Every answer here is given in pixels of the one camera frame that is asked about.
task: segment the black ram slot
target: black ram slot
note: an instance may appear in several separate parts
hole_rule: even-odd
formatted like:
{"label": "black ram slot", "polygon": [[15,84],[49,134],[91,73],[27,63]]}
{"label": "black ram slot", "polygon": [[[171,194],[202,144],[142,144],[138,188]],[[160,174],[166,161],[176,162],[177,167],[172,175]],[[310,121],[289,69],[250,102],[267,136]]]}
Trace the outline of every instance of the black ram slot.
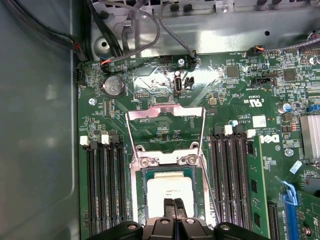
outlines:
{"label": "black ram slot", "polygon": [[229,140],[229,160],[230,160],[230,178],[232,181],[231,199],[233,200],[233,223],[238,226],[243,226],[240,201],[240,179],[238,173],[238,158],[237,158],[237,140],[234,135],[230,136]]}
{"label": "black ram slot", "polygon": [[98,179],[98,186],[99,186],[99,196],[98,196],[98,203],[99,203],[99,221],[100,221],[100,230],[105,231],[108,229],[107,226],[107,181],[106,181],[106,160],[104,155],[103,149],[97,150],[97,160],[98,160],[98,171],[97,171],[97,179]]}
{"label": "black ram slot", "polygon": [[222,175],[222,191],[224,194],[224,205],[225,208],[223,209],[224,213],[224,221],[225,222],[232,222],[232,216],[231,216],[231,207],[230,207],[230,196],[229,196],[229,179],[228,179],[228,163],[227,163],[227,156],[226,156],[226,145],[225,145],[225,135],[220,134],[220,140],[219,140],[219,159],[221,162],[221,165],[219,166],[221,171],[220,174]]}
{"label": "black ram slot", "polygon": [[86,151],[86,169],[87,169],[87,186],[88,186],[88,221],[89,235],[96,234],[96,201],[95,201],[95,170],[94,154],[92,150]]}
{"label": "black ram slot", "polygon": [[109,208],[109,223],[110,227],[117,224],[117,209],[116,209],[116,183],[115,183],[115,159],[114,148],[108,148],[106,151],[106,169],[108,183],[108,208]]}
{"label": "black ram slot", "polygon": [[120,222],[127,220],[126,211],[126,177],[125,177],[125,159],[124,149],[119,147],[116,149],[116,160],[118,168],[118,189],[119,189],[119,215]]}
{"label": "black ram slot", "polygon": [[217,140],[212,139],[211,141],[211,161],[212,161],[212,176],[213,176],[213,193],[214,193],[214,198],[215,202],[217,204],[217,210],[216,215],[219,215],[220,218],[222,219],[223,215],[223,209],[222,209],[222,189],[221,189],[221,184],[220,184],[220,176],[219,176],[219,154],[218,154],[218,149],[219,149],[219,142]]}
{"label": "black ram slot", "polygon": [[240,175],[239,189],[241,199],[241,213],[243,227],[252,231],[252,216],[251,216],[251,203],[249,196],[249,180],[248,180],[248,164],[247,164],[247,151],[245,133],[236,134],[236,154],[238,162],[238,174]]}

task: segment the gray cable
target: gray cable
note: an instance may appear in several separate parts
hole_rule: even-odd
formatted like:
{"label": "gray cable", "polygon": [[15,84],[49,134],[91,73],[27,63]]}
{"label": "gray cable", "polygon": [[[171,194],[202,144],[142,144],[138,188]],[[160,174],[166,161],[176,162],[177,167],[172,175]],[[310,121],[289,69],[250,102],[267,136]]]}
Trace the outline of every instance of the gray cable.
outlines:
{"label": "gray cable", "polygon": [[192,50],[190,49],[190,47],[180,38],[178,37],[164,22],[164,18],[163,18],[163,13],[164,13],[164,8],[167,5],[166,2],[163,2],[161,4],[161,10],[160,10],[160,17],[159,17],[159,23],[162,26],[162,28],[171,36],[173,37],[182,47],[185,48],[185,50],[187,50],[187,52],[190,54],[190,56],[193,58],[194,57],[194,53],[192,52]]}
{"label": "gray cable", "polygon": [[[145,4],[146,4],[145,0],[138,0],[133,7],[136,9],[140,9]],[[126,20],[132,22],[132,20],[135,18],[135,15],[136,14],[134,11],[130,11],[128,16],[126,17]],[[131,30],[130,26],[123,26],[122,33],[121,33],[122,48],[125,54],[129,53],[130,51],[129,44],[128,44],[128,32],[130,30]]]}
{"label": "gray cable", "polygon": [[278,48],[274,48],[274,49],[265,49],[264,52],[274,52],[274,51],[284,51],[284,50],[290,50],[290,49],[298,49],[298,48],[305,47],[305,46],[308,46],[308,45],[311,45],[311,44],[315,44],[317,42],[320,42],[320,37],[317,37],[317,38],[315,38],[313,40],[310,40],[310,41],[305,41],[305,42],[302,42],[302,43],[291,45],[291,46],[278,47]]}
{"label": "gray cable", "polygon": [[157,20],[156,20],[152,15],[150,15],[149,13],[147,13],[147,12],[145,12],[145,11],[142,11],[142,10],[140,10],[140,9],[138,9],[138,8],[135,8],[135,7],[133,7],[133,6],[120,3],[120,2],[107,1],[107,0],[99,0],[99,3],[107,4],[107,5],[113,5],[113,6],[118,6],[118,7],[125,8],[125,9],[129,9],[130,11],[134,11],[135,13],[136,13],[136,12],[139,12],[140,14],[149,17],[149,18],[154,22],[154,24],[155,24],[155,26],[156,26],[156,36],[155,36],[155,38],[154,38],[154,40],[153,40],[152,42],[150,42],[150,43],[148,43],[147,45],[144,45],[144,46],[142,46],[141,48],[139,48],[139,49],[137,49],[137,50],[134,50],[133,52],[130,52],[130,53],[128,53],[128,54],[125,54],[125,55],[123,55],[123,56],[118,56],[118,57],[112,58],[112,59],[110,59],[111,62],[123,60],[123,59],[129,58],[129,57],[131,57],[131,56],[133,56],[133,55],[136,55],[136,54],[138,54],[138,53],[141,53],[143,50],[150,48],[152,45],[154,45],[154,44],[158,41],[159,36],[160,36],[160,26],[159,26]]}

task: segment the metal bracket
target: metal bracket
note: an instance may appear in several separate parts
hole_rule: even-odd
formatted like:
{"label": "metal bracket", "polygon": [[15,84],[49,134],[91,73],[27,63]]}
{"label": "metal bracket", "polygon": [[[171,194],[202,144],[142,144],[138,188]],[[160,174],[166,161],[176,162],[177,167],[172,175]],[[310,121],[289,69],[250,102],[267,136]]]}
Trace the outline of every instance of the metal bracket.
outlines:
{"label": "metal bracket", "polygon": [[[137,151],[134,143],[134,139],[132,136],[131,128],[130,128],[130,122],[136,119],[145,119],[145,118],[157,118],[161,113],[171,113],[175,117],[184,117],[184,116],[197,116],[202,117],[202,129],[200,134],[200,139],[198,144],[198,147],[196,151],[194,149],[185,149],[183,155],[180,151],[176,150],[169,154],[164,154],[161,151]],[[205,120],[206,120],[206,109],[204,107],[182,107],[180,104],[177,103],[159,103],[154,104],[153,106],[149,107],[147,110],[136,110],[136,111],[128,111],[125,114],[125,121],[126,125],[129,131],[129,137],[131,141],[133,156],[135,159],[133,159],[132,162],[135,160],[140,161],[141,158],[147,158],[149,161],[158,161],[159,164],[161,162],[165,162],[166,164],[175,164],[177,163],[177,159],[180,159],[182,157],[188,156],[188,155],[196,155],[196,158],[198,159],[200,156],[200,150],[202,148],[203,143],[203,136],[204,136],[204,129],[205,129]]]}

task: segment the orange wire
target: orange wire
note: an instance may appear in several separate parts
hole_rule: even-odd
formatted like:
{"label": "orange wire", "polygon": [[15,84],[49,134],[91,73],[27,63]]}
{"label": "orange wire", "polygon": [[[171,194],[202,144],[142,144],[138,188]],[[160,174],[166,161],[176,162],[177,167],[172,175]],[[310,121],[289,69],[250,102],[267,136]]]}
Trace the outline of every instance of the orange wire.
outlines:
{"label": "orange wire", "polygon": [[110,59],[105,60],[105,61],[103,61],[103,62],[101,63],[101,65],[106,64],[106,63],[109,63],[109,62],[111,62],[111,60],[110,60]]}
{"label": "orange wire", "polygon": [[260,51],[265,50],[264,48],[262,48],[262,47],[258,47],[258,46],[256,46],[255,48],[256,48],[256,49],[258,49],[258,50],[260,50]]}

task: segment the motherboard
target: motherboard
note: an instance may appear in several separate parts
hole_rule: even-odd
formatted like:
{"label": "motherboard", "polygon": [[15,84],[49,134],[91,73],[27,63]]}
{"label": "motherboard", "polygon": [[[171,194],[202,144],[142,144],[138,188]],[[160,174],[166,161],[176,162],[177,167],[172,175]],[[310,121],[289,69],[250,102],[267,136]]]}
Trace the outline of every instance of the motherboard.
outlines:
{"label": "motherboard", "polygon": [[320,57],[245,51],[82,63],[81,238],[163,217],[320,239]]}

